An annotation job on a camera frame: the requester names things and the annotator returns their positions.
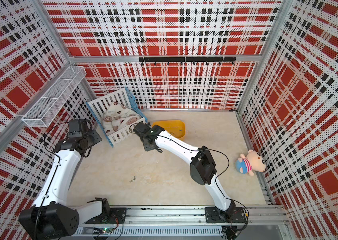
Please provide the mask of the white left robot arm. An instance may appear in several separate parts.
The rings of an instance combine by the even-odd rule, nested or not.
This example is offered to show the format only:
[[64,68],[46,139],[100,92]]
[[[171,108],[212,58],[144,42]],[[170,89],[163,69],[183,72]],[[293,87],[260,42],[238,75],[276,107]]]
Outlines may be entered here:
[[96,198],[72,209],[67,196],[77,167],[89,156],[94,145],[102,138],[86,119],[69,121],[67,137],[53,149],[51,171],[31,208],[21,211],[19,222],[33,240],[55,240],[72,236],[79,225],[99,216],[110,215],[106,198]]

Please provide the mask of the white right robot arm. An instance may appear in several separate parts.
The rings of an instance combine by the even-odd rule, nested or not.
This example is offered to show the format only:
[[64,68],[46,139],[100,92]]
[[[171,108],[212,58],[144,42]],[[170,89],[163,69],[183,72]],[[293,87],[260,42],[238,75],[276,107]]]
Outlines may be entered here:
[[222,223],[246,222],[245,208],[236,206],[237,201],[228,196],[218,179],[213,150],[205,146],[191,146],[158,125],[151,127],[144,123],[132,124],[130,132],[140,138],[146,152],[156,150],[161,153],[166,150],[190,166],[191,178],[204,186],[214,201],[215,206],[209,208],[207,213],[214,211],[217,216],[209,217],[209,220]]

